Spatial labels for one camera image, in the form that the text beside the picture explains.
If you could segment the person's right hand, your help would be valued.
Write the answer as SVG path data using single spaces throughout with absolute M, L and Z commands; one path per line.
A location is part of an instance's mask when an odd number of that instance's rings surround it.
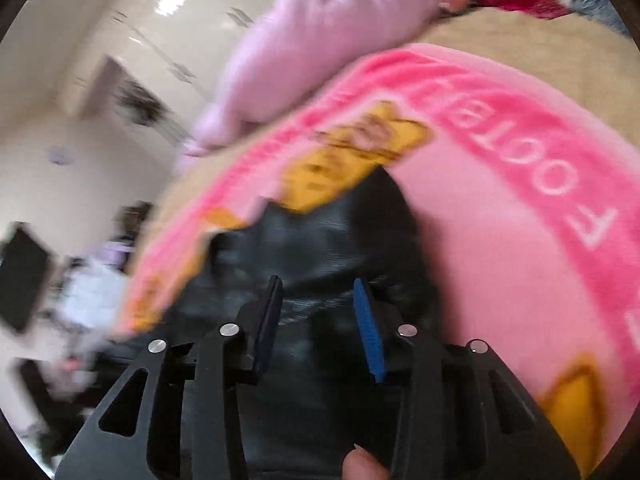
M 390 472 L 359 445 L 354 446 L 342 463 L 343 480 L 387 480 L 389 475 Z

